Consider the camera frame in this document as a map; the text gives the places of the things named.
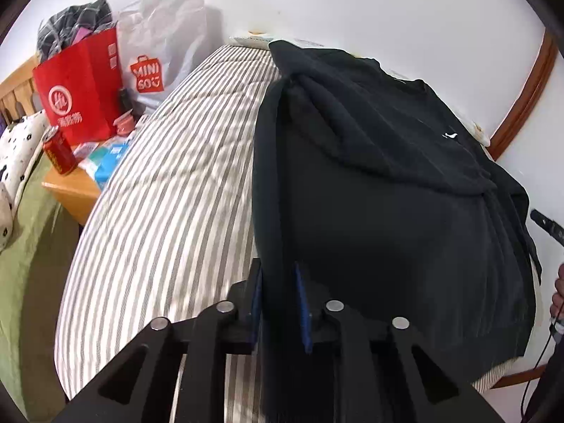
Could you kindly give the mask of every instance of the red can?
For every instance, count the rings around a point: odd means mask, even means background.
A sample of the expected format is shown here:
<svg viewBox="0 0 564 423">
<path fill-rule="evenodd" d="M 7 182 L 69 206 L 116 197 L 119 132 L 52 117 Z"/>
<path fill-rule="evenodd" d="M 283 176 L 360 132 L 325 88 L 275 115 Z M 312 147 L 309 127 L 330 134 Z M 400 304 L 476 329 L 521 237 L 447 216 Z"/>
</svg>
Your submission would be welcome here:
<svg viewBox="0 0 564 423">
<path fill-rule="evenodd" d="M 76 167 L 76 158 L 58 125 L 43 135 L 43 151 L 61 175 L 68 175 Z"/>
</svg>

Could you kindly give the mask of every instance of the white pillow with black dots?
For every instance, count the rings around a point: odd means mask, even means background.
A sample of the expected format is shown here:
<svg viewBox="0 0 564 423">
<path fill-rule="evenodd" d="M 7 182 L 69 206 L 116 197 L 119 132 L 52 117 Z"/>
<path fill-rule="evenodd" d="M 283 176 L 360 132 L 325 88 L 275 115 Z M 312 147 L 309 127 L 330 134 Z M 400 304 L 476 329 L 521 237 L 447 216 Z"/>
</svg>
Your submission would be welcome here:
<svg viewBox="0 0 564 423">
<path fill-rule="evenodd" d="M 12 235 L 25 184 L 43 150 L 41 138 L 49 127 L 44 111 L 36 112 L 4 130 L 0 137 L 0 250 Z"/>
</svg>

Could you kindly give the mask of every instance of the striped mattress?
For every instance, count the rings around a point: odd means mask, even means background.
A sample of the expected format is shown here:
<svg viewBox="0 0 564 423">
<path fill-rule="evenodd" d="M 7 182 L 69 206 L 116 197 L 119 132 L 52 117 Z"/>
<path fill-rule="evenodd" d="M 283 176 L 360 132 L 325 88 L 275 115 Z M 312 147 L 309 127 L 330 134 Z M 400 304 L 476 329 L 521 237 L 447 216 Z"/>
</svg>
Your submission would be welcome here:
<svg viewBox="0 0 564 423">
<path fill-rule="evenodd" d="M 277 75 L 269 51 L 223 46 L 140 126 L 69 271 L 55 338 L 69 398 L 151 319 L 197 316 L 246 278 L 255 121 Z M 227 358 L 227 422 L 261 420 L 259 376 L 256 356 Z"/>
</svg>

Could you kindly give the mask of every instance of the human hand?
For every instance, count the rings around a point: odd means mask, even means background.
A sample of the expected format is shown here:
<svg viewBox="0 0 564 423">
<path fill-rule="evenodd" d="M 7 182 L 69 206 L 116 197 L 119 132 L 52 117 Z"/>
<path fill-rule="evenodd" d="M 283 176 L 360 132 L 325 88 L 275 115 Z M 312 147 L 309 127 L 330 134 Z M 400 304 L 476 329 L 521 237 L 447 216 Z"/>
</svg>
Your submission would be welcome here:
<svg viewBox="0 0 564 423">
<path fill-rule="evenodd" d="M 560 264 L 558 269 L 558 279 L 554 283 L 556 292 L 552 295 L 551 316 L 556 317 L 560 311 L 560 307 L 564 304 L 564 264 Z M 560 311 L 558 319 L 564 319 L 564 308 Z"/>
</svg>

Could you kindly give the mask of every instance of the wooden bed frame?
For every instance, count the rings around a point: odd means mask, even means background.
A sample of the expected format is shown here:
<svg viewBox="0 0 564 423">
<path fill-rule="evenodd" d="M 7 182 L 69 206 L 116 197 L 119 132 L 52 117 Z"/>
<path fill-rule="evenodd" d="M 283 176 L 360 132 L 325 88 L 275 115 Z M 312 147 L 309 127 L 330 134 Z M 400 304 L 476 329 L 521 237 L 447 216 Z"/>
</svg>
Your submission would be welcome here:
<svg viewBox="0 0 564 423">
<path fill-rule="evenodd" d="M 0 84 L 0 111 L 7 124 L 39 111 L 32 100 L 36 91 L 33 69 L 37 65 L 36 57 L 30 57 Z"/>
<path fill-rule="evenodd" d="M 556 42 L 545 31 L 537 60 L 523 86 L 523 90 L 491 138 L 488 151 L 494 160 L 497 160 L 503 154 L 531 114 L 548 82 L 557 55 Z M 23 115 L 38 111 L 35 109 L 32 100 L 32 95 L 36 91 L 33 69 L 37 65 L 38 61 L 35 56 L 29 58 L 0 84 L 0 111 L 8 124 Z M 545 366 L 539 366 L 536 369 L 501 377 L 493 388 L 517 385 L 538 379 L 544 370 Z"/>
</svg>

